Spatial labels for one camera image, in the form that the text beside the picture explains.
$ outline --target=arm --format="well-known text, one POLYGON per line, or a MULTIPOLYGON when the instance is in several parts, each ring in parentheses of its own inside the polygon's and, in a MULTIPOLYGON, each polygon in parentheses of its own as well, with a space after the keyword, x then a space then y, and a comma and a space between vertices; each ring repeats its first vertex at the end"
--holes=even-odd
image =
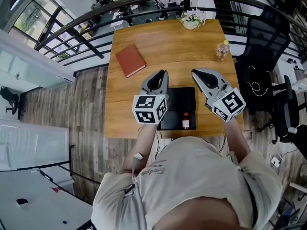
POLYGON ((241 162, 250 153, 250 148, 239 128, 236 119, 234 118, 228 123, 223 122, 223 126, 227 135, 229 150, 233 151, 238 159, 238 162, 241 162))
POLYGON ((143 125, 134 147, 131 149, 124 160, 122 173, 132 173, 133 156, 137 153, 140 153, 143 156, 143 159, 136 167, 135 173, 138 174, 142 169, 145 168, 153 146, 154 136, 157 128, 158 125, 143 125))

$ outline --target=black tray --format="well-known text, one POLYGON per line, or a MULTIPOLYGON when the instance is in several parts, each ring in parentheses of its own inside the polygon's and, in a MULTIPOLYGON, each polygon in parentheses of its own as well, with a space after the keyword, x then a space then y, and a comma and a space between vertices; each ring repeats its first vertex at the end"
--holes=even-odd
POLYGON ((189 128, 196 129, 196 101, 194 87, 170 88, 167 92, 168 110, 161 120, 158 130, 184 130, 182 127, 183 114, 188 113, 189 128))

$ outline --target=desk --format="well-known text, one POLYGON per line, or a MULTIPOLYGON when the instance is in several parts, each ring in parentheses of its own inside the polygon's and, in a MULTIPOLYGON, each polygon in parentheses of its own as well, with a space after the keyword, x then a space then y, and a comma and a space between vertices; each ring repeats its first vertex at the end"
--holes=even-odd
MULTIPOLYGON (((218 20, 207 20, 194 30, 186 29, 180 21, 146 23, 114 32, 106 83, 105 137, 136 138, 141 125, 132 113, 132 102, 141 84, 151 73, 165 69, 169 87, 194 87, 196 97, 196 130, 160 131, 162 138, 181 136, 220 136, 222 120, 205 105, 205 96, 194 83, 193 68, 219 71, 233 87, 238 87, 236 70, 231 56, 223 62, 214 59, 217 45, 225 39, 218 20), (134 44, 146 62, 146 68, 126 78, 115 54, 134 44)), ((243 129, 243 115, 237 117, 243 129)))
POLYGON ((287 75, 289 77, 290 83, 294 84, 297 82, 296 80, 296 74, 293 68, 293 65, 282 61, 282 60, 278 60, 276 66, 275 66, 276 72, 278 73, 278 80, 280 83, 285 83, 284 82, 284 76, 287 75))

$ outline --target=wooden floor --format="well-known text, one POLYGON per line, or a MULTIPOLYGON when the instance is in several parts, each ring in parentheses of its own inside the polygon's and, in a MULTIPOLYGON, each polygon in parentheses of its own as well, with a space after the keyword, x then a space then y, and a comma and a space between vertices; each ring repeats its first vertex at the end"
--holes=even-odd
MULTIPOLYGON (((26 95, 26 112, 21 118, 25 123, 69 128, 70 144, 75 145, 72 150, 72 169, 97 181, 101 181, 107 172, 118 173, 126 154, 135 143, 133 139, 104 139, 106 76, 107 67, 89 70, 79 73, 74 84, 30 92, 26 95)), ((268 145, 272 141, 274 129, 256 132, 256 128, 265 124, 270 115, 259 112, 255 117, 258 122, 245 110, 244 135, 251 149, 259 150, 270 163, 268 145)), ((305 110, 301 111, 300 119, 301 124, 307 123, 305 110)), ((223 136, 206 140, 216 147, 221 147, 223 136)), ((159 145, 163 148, 168 142, 167 139, 160 139, 159 145)), ((153 148, 156 149, 157 145, 155 141, 153 148)), ((298 150, 285 155, 286 152, 296 149, 293 144, 278 142, 275 147, 283 157, 280 167, 275 170, 283 182, 284 189, 289 182, 300 183, 299 171, 306 160, 298 150)), ((270 154, 278 157, 272 146, 270 154)), ((92 203, 98 185, 76 176, 74 179, 76 195, 92 203)))

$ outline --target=black chair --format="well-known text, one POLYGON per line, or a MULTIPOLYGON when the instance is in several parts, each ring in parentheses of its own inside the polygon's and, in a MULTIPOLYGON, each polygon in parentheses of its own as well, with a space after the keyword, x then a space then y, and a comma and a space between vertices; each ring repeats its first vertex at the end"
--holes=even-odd
POLYGON ((19 97, 17 94, 12 94, 12 92, 7 87, 1 87, 0 95, 9 102, 12 106, 11 108, 6 107, 6 111, 12 110, 12 114, 14 115, 19 107, 19 97))
POLYGON ((235 68, 240 92, 251 112, 272 111, 270 71, 290 43, 288 28, 282 14, 271 9, 248 19, 245 51, 236 58, 235 68))
POLYGON ((302 143, 302 136, 306 130, 305 125, 299 126, 299 111, 306 108, 307 93, 304 93, 305 102, 298 105, 296 93, 291 89, 291 83, 287 76, 284 76, 285 83, 273 86, 275 90, 283 90, 276 94, 273 98, 272 119, 262 128, 257 129, 257 132, 263 131, 270 125, 275 126, 275 144, 280 138, 283 143, 293 142, 298 148, 302 143))
POLYGON ((275 24, 279 26, 279 30, 285 34, 290 33, 290 24, 288 19, 280 13, 276 8, 265 5, 264 9, 260 15, 260 18, 265 19, 270 24, 275 24))

